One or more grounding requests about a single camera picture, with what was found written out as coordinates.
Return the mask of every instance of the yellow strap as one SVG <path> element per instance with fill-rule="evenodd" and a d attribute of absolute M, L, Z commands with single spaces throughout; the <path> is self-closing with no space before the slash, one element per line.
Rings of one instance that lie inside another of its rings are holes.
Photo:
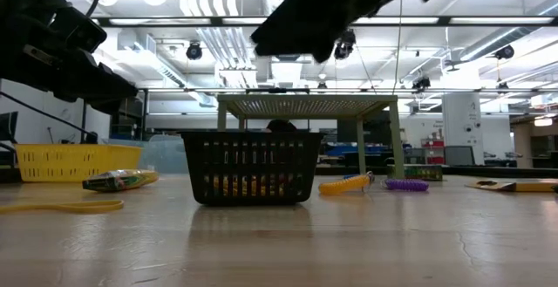
<path fill-rule="evenodd" d="M 51 204 L 22 204 L 0 207 L 0 214 L 21 212 L 32 209 L 50 209 L 71 213 L 99 214 L 122 209 L 124 201 L 91 201 L 75 203 L 51 203 Z"/>

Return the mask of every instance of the black basket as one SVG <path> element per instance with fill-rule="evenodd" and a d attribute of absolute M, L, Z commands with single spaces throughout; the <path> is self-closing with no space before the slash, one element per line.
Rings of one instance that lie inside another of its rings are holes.
<path fill-rule="evenodd" d="M 209 205 L 310 197 L 322 133 L 182 133 L 194 198 Z"/>

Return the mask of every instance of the plastic basket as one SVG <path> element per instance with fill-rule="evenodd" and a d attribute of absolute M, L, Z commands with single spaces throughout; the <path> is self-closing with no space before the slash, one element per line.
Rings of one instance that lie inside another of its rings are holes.
<path fill-rule="evenodd" d="M 209 205 L 310 197 L 322 133 L 183 133 L 194 198 Z"/>
<path fill-rule="evenodd" d="M 116 169 L 135 169 L 140 147 L 96 144 L 16 144 L 25 182 L 81 182 Z"/>

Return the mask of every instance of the wooden table surface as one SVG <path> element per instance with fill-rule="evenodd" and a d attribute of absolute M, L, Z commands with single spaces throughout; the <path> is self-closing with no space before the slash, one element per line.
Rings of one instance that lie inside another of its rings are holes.
<path fill-rule="evenodd" d="M 317 177 L 319 182 L 332 177 Z M 121 194 L 0 186 L 0 204 L 122 199 L 104 215 L 0 215 L 0 285 L 553 286 L 554 194 L 464 188 L 320 197 L 281 208 L 205 208 L 187 175 Z"/>

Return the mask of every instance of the yellow basket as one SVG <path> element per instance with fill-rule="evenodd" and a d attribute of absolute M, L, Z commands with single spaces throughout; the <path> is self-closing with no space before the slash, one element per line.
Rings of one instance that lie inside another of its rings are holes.
<path fill-rule="evenodd" d="M 25 182 L 81 182 L 116 169 L 135 169 L 141 147 L 96 144 L 16 144 Z"/>

